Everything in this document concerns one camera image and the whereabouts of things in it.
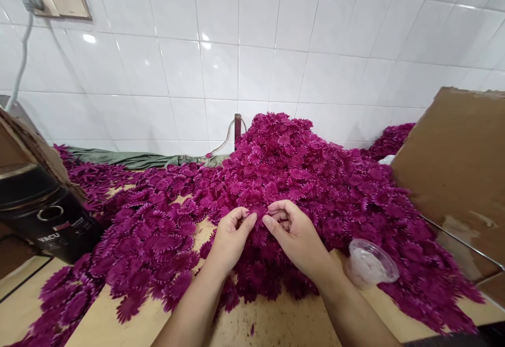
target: cardboard flap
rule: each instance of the cardboard flap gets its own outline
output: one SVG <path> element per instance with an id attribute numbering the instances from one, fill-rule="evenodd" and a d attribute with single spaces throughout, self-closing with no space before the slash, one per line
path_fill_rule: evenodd
<path id="1" fill-rule="evenodd" d="M 442 87 L 391 166 L 431 221 L 505 263 L 505 92 Z"/>
<path id="2" fill-rule="evenodd" d="M 81 202 L 86 201 L 82 188 L 70 181 L 56 150 L 19 119 L 0 108 L 0 166 L 16 163 L 36 163 L 44 167 Z"/>

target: power cord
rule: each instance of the power cord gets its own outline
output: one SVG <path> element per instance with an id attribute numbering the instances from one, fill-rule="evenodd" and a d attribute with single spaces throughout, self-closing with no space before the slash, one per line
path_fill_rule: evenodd
<path id="1" fill-rule="evenodd" d="M 244 122 L 244 119 L 241 118 L 241 121 L 242 121 L 242 124 L 244 125 L 244 129 L 247 131 L 247 126 L 246 126 L 246 123 Z M 210 152 L 211 155 L 213 155 L 215 152 L 218 152 L 219 150 L 221 150 L 221 147 L 223 147 L 226 142 L 228 141 L 228 138 L 230 137 L 230 133 L 231 133 L 231 126 L 235 123 L 235 119 L 233 119 L 231 122 L 230 122 L 230 126 L 228 126 L 228 134 L 226 135 L 226 138 L 225 138 L 225 141 L 221 144 L 221 146 L 215 148 L 214 150 L 212 150 Z"/>
<path id="2" fill-rule="evenodd" d="M 42 0 L 23 0 L 26 10 L 28 11 L 28 25 L 26 27 L 25 35 L 23 36 L 23 58 L 21 60 L 21 67 L 16 75 L 16 81 L 14 82 L 14 89 L 12 91 L 12 96 L 9 98 L 5 110 L 7 112 L 11 111 L 12 106 L 17 100 L 19 85 L 21 84 L 21 78 L 26 68 L 26 60 L 28 58 L 28 39 L 33 27 L 33 12 L 35 9 L 39 11 L 44 10 L 44 2 Z"/>

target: cardboard box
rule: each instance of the cardboard box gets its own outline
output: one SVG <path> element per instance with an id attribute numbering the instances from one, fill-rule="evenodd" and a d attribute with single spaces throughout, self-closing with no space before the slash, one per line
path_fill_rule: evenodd
<path id="1" fill-rule="evenodd" d="M 0 167 L 29 162 L 39 164 L 67 187 L 81 203 L 86 200 L 82 188 L 68 178 L 58 152 L 48 146 L 40 135 L 1 108 L 0 146 Z M 10 233 L 5 226 L 1 224 L 0 226 L 0 237 Z M 0 271 L 0 278 L 12 272 L 31 256 L 33 250 L 29 246 L 14 239 L 4 239 L 0 248 L 0 265 L 4 269 Z"/>
<path id="2" fill-rule="evenodd" d="M 391 164 L 423 216 L 464 244 L 443 236 L 439 242 L 502 306 L 504 131 L 505 92 L 442 87 Z"/>

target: person's right hand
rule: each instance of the person's right hand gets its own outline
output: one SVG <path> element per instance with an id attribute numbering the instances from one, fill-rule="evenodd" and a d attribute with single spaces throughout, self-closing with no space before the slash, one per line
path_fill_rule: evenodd
<path id="1" fill-rule="evenodd" d="M 308 278 L 317 279 L 332 265 L 312 221 L 289 200 L 273 202 L 263 223 L 277 239 L 287 257 Z"/>

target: forearm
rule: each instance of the forearm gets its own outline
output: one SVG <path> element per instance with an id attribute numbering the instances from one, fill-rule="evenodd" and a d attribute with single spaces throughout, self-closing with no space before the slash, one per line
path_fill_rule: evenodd
<path id="1" fill-rule="evenodd" d="M 401 345 L 339 267 L 325 267 L 315 284 L 342 346 Z"/>
<path id="2" fill-rule="evenodd" d="M 203 346 L 226 275 L 207 260 L 151 347 Z"/>

